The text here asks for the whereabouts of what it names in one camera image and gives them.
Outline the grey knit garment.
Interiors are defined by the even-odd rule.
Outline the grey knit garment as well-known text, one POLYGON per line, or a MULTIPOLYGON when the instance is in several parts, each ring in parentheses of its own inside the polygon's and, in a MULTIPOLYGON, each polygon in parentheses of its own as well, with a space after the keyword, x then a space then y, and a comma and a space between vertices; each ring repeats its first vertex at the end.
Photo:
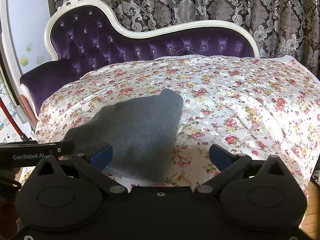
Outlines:
POLYGON ((95 162, 101 171, 161 182, 169 170, 182 107, 182 97, 164 89, 159 95, 102 107, 91 120, 71 128, 64 139, 75 144, 75 153, 90 157, 111 146, 112 160, 95 162))

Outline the floral bed cover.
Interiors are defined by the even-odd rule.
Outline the floral bed cover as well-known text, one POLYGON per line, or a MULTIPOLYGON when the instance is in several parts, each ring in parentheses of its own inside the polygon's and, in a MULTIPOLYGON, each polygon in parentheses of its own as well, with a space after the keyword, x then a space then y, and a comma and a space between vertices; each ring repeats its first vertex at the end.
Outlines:
POLYGON ((218 144, 256 160, 279 156, 306 190, 319 158, 319 80, 291 56, 181 56, 104 66, 44 101, 35 139, 59 141, 101 107, 165 88, 180 94, 183 109, 164 186, 196 187, 217 175, 209 148, 218 144))

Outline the purple tufted chaise lounge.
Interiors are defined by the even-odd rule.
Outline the purple tufted chaise lounge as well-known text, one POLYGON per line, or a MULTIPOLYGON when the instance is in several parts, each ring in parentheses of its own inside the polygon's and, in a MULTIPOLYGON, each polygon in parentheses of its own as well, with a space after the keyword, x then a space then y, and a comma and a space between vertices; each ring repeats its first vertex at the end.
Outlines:
POLYGON ((20 78, 21 94, 35 115, 61 87, 110 64, 184 55, 259 57, 252 35, 235 23, 201 20, 134 32, 101 0, 63 3, 49 19, 43 41, 50 61, 20 78))

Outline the grey damask curtain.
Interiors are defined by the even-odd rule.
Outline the grey damask curtain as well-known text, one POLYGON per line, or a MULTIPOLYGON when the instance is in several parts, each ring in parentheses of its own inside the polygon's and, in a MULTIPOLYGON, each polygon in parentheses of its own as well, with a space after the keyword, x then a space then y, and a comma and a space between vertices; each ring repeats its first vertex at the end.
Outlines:
MULTIPOLYGON (((52 0, 55 8, 67 0, 52 0)), ((319 72, 319 0, 101 0, 132 31, 199 20, 223 20, 246 29, 262 57, 291 55, 319 72)))

